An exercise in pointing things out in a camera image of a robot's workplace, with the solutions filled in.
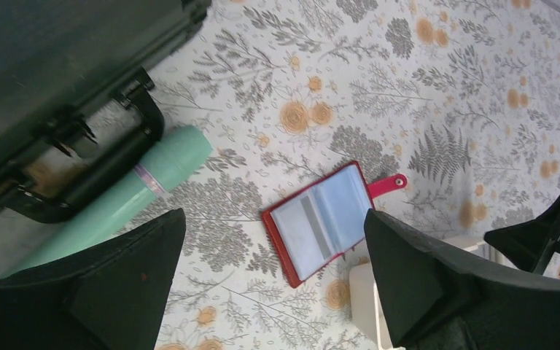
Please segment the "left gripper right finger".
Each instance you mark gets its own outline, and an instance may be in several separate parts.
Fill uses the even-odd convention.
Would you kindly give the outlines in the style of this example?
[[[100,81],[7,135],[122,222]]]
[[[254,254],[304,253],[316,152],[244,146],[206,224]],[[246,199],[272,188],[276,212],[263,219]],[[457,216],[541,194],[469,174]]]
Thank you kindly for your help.
[[[509,268],[371,209],[364,222],[392,344],[560,349],[560,280]]]

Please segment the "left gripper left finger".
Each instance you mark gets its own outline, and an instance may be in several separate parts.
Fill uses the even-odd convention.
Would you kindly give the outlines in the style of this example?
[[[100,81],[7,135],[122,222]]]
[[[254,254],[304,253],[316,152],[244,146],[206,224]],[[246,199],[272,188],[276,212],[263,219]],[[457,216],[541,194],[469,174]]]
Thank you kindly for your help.
[[[185,233],[171,210],[0,279],[0,349],[152,349]]]

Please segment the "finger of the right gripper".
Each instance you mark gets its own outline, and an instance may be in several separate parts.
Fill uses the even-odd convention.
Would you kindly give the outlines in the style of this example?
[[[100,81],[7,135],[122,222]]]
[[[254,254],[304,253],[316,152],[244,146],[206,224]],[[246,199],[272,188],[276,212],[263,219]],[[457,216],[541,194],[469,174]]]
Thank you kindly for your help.
[[[553,255],[560,254],[560,196],[536,218],[491,230],[483,238],[520,270],[544,273]]]

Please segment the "red card holder wallet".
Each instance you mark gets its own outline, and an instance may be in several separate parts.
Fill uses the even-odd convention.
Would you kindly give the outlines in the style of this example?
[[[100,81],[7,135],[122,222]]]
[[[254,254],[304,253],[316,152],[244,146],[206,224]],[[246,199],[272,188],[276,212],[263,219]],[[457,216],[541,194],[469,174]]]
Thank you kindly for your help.
[[[303,193],[313,197],[334,253],[325,267],[364,240],[363,225],[367,212],[374,207],[374,199],[407,185],[408,178],[404,174],[394,174],[367,183],[359,163],[354,160],[261,211],[262,223],[278,255],[288,285],[297,288],[307,279],[301,281],[298,278],[271,216],[274,209]]]

